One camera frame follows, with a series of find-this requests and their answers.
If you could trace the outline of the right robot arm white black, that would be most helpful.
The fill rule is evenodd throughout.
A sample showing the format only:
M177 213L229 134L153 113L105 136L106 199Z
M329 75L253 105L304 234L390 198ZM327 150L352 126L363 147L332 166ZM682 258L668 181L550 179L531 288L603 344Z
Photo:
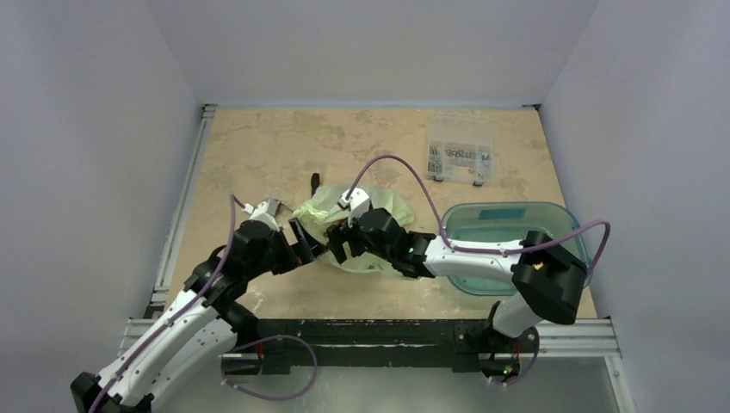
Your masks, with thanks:
M483 328L486 344L496 350L542 320L574 324L588 275L582 260L539 231L498 243L460 241L408 231L376 208L330 225L326 236L339 263L369 253L409 279L459 275L512 285L515 293L491 310Z

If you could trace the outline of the light green plastic bag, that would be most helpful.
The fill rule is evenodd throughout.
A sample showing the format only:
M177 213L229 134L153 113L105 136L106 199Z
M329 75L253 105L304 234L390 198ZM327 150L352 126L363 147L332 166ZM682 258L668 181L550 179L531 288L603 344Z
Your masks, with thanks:
M300 221L309 235L320 243L326 243L325 230L348 216L348 213L337 203L341 195L349 188L350 186L346 183L326 184L317 188L309 200L304 201L294 210L293 217ZM372 207L386 209L400 225L406 227L414 222L415 213L411 206L393 190L368 183L360 183L358 188L368 195ZM349 247L345 248L345 252L347 260L343 263L337 262L331 252L325 253L322 260L334 268L352 274L381 274L395 280L407 279L384 259L369 253L353 257Z

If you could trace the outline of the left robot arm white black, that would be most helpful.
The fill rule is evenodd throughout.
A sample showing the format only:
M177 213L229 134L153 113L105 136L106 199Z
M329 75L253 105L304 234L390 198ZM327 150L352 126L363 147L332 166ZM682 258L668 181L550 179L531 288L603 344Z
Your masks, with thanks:
M257 317L238 303L250 281L285 274L326 252L298 219L290 243L271 216L231 226L226 243L195 267L167 310L99 373L71 383L79 412L154 412L201 367L229 349L244 352L262 340Z

